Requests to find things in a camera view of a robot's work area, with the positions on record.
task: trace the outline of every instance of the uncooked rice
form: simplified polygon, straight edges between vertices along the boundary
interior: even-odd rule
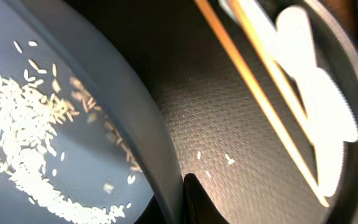
[[[34,82],[35,81],[35,77],[30,77],[29,79],[28,79],[28,82]]]
[[[85,113],[89,112],[88,106],[86,105],[85,100],[82,100],[82,106],[84,108]]]
[[[57,68],[55,63],[52,65],[52,75],[54,75],[54,77],[57,77]]]
[[[73,116],[77,116],[77,115],[80,114],[80,112],[78,112],[78,111],[71,111],[70,114],[73,115]]]
[[[38,65],[33,60],[29,59],[29,63],[36,71],[40,70],[40,67],[38,67]]]
[[[38,44],[35,41],[29,41],[29,46],[30,47],[38,47]]]
[[[64,161],[65,160],[65,152],[62,152],[62,154],[60,155],[60,161]]]
[[[54,81],[52,82],[52,88],[56,93],[59,93],[59,91],[61,90],[60,84],[59,84],[57,78],[54,79]]]
[[[96,102],[91,103],[91,104],[89,105],[88,109],[89,109],[89,110],[92,110],[92,108],[93,108],[95,105],[96,105]]]
[[[29,79],[29,71],[27,69],[24,70],[23,76],[24,76],[24,79],[28,81],[28,79]]]
[[[93,97],[89,98],[89,100],[86,104],[89,106],[91,103],[93,103]]]
[[[23,53],[22,48],[20,47],[20,45],[16,42],[16,40],[13,42],[13,44],[15,45],[16,50],[21,54]]]
[[[43,177],[46,153],[56,156],[49,142],[52,135],[57,136],[51,124],[70,112],[66,101],[55,95],[45,101],[45,95],[29,84],[21,87],[12,79],[0,81],[0,147],[6,155],[6,161],[0,156],[0,172],[9,175],[16,188],[29,195],[31,203],[46,207],[69,222],[107,224],[124,218],[124,206],[113,205],[109,212],[105,208],[84,207],[70,198],[65,200]]]
[[[128,184],[133,184],[136,180],[136,176],[135,175],[129,175],[127,178]]]
[[[46,74],[46,73],[48,73],[48,71],[46,71],[45,69],[40,69],[40,70],[38,70],[38,73],[39,74]]]

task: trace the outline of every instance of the chopstick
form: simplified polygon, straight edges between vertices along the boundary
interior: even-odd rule
[[[266,115],[278,138],[281,140],[290,157],[293,159],[301,174],[309,184],[313,193],[316,195],[317,199],[323,206],[329,207],[327,200],[319,191],[316,180],[314,179],[308,166],[299,153],[299,150],[296,148],[295,143],[292,141],[289,133],[285,129],[281,119],[278,117],[278,114],[274,110],[272,104],[269,102],[269,99],[266,97],[264,91],[260,87],[258,81],[252,74],[246,62],[241,57],[241,54],[229,37],[229,34],[224,29],[217,15],[215,15],[212,7],[208,3],[208,0],[195,0],[195,2],[207,20],[208,24],[211,26],[212,30],[218,37],[233,64],[236,66],[240,76],[244,79],[252,95],[255,97],[262,111]]]
[[[310,136],[310,122],[306,117],[305,111],[303,110],[303,107],[301,106],[298,97],[296,97],[295,92],[293,91],[285,74],[275,62],[266,47],[263,45],[262,41],[259,39],[254,26],[252,25],[250,19],[247,17],[247,14],[244,12],[244,10],[242,10],[239,1],[229,0],[229,4],[231,5],[231,9],[236,15],[237,20],[240,22],[242,30],[248,36],[249,40],[254,46],[254,49],[256,49],[256,52],[258,53],[261,61],[265,65],[265,68],[267,69],[268,73],[272,77],[272,80],[276,84],[278,90],[283,96],[292,114],[298,121],[298,124],[302,128],[309,142],[313,144],[313,140]]]

